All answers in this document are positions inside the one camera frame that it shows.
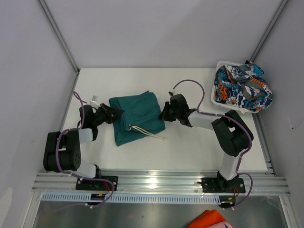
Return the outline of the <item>teal green shorts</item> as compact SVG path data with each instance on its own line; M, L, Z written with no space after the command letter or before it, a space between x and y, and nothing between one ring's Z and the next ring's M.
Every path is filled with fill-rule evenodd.
M117 146L146 136L164 141L168 139L158 135L165 130L165 123L159 119L161 109L153 92L113 97L109 99L109 104L111 108L124 110L124 113L113 123Z

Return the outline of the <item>patterned blue orange shorts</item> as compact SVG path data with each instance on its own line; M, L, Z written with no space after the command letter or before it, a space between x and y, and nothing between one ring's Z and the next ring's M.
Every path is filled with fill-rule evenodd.
M216 101L253 112L267 109L273 101L273 93L263 74L257 64L248 60L239 66L221 66L214 77Z

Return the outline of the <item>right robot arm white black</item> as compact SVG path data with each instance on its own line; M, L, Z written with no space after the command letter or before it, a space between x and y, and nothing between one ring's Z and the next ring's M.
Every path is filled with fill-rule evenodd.
M167 122L178 120L187 127L213 130L224 152L221 168L215 178L215 187L224 191L238 180L242 157L251 149L254 137L235 110L216 114L206 113L198 108L190 109L185 97L177 94L165 103L159 119Z

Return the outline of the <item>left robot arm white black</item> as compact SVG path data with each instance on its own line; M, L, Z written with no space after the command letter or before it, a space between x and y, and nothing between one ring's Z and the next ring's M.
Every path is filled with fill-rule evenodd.
M124 110L105 104L81 106L77 128L48 133L43 158L45 171L71 174L88 181L102 179L98 165L82 158L81 145L95 141L98 126L115 123L123 113Z

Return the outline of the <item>white plastic mesh basket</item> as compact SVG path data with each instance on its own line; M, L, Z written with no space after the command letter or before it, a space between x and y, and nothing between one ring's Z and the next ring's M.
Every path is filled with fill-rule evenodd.
M224 61L224 60L221 60L221 61L219 61L219 62L217 63L216 72L217 72L218 69L219 69L221 66L223 66L223 65L239 66L239 65L241 65L241 64L240 64L240 63L231 62L231 61ZM216 88L215 88L215 85L214 85L214 82L213 82L213 83L212 83L211 95L210 95L211 102L213 103L213 105L217 105L217 106L220 107L221 109L231 109L231 110L235 110L235 111L240 112L240 113L242 113L242 114L246 114L246 113L257 114L257 112L253 112L253 111L250 111L250 110L248 110L248 109L239 107L239 106L237 106L236 104L222 104L222 103L217 102L216 99L215 99L215 91L216 91Z

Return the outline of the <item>orange cloth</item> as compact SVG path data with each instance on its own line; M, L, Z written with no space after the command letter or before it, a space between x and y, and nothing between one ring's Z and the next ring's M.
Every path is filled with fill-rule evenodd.
M197 218L195 218L188 225L188 228L207 228L225 221L226 219L216 209L206 210Z

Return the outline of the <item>pink cloth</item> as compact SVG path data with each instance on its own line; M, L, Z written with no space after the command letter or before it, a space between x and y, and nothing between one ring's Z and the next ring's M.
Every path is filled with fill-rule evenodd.
M233 227L231 226L230 223L228 223L227 221L224 221L224 222L220 222L220 223L214 224L212 226L209 226L208 228L233 228Z

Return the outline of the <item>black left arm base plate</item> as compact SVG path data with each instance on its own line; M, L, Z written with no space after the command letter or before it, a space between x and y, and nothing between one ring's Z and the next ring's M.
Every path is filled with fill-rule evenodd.
M111 182L114 185L114 191L117 190L118 176L103 176L102 178L105 180L108 180L109 182ZM109 182L77 179L76 190L111 191L111 190L113 190L113 188Z

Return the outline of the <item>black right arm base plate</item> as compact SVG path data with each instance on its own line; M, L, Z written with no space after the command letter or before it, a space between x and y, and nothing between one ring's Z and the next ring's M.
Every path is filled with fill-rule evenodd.
M197 182L202 186L204 193L245 193L244 180L236 177L232 180L205 177Z

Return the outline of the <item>left aluminium frame post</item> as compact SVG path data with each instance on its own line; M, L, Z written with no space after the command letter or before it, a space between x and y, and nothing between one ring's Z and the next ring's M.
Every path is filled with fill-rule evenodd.
M76 64L76 61L60 31L60 28L47 4L47 1L46 0L37 0L37 3L43 13L43 15L45 16L46 18L46 21L47 23L49 24L55 38L57 39L60 47L62 48L63 50L63 53L65 54L69 64L71 65L73 71L78 74L79 73L79 68Z

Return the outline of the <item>aluminium frame post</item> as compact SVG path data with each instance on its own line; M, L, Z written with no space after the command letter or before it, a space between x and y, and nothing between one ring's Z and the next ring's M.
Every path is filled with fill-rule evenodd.
M63 53L65 54L69 64L71 65L73 71L78 74L79 73L79 68L76 64L76 61L60 31L60 28L47 4L47 1L46 0L37 0L37 3L43 13L43 15L45 16L46 18L46 21L47 23L49 24L55 38L57 39L60 47L62 48L63 50Z
M276 8L273 16L271 17L271 20L269 21L264 33L262 34L256 48L254 49L254 52L252 53L250 57L250 61L254 62L261 51L263 50L264 46L266 45L267 41L269 40L271 34L273 33L275 27L278 25L280 18L283 16L284 12L288 8L289 4L291 3L291 0L281 0L279 2L278 7Z

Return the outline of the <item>aluminium mounting rail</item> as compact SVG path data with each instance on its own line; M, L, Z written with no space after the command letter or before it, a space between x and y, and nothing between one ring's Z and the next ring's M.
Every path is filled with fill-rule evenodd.
M130 194L173 194L195 195L202 193L201 178L214 177L215 172L207 171L132 171L102 170L103 175L118 176L118 193ZM289 196L285 177L272 173L252 173L249 178L241 175L246 190L252 189L252 196ZM75 192L77 179L67 174L39 172L32 191Z

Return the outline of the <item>right aluminium frame post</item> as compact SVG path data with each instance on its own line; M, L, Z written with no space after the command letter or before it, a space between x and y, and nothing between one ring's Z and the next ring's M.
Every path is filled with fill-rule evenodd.
M256 48L254 49L254 52L252 53L250 57L250 61L254 62L261 51L263 50L264 46L266 45L267 41L269 40L271 34L273 33L275 27L278 25L280 18L283 16L284 12L288 8L289 4L291 3L291 0L281 0L279 2L278 7L276 8L273 16L271 17L271 20L269 21L264 33L262 34Z

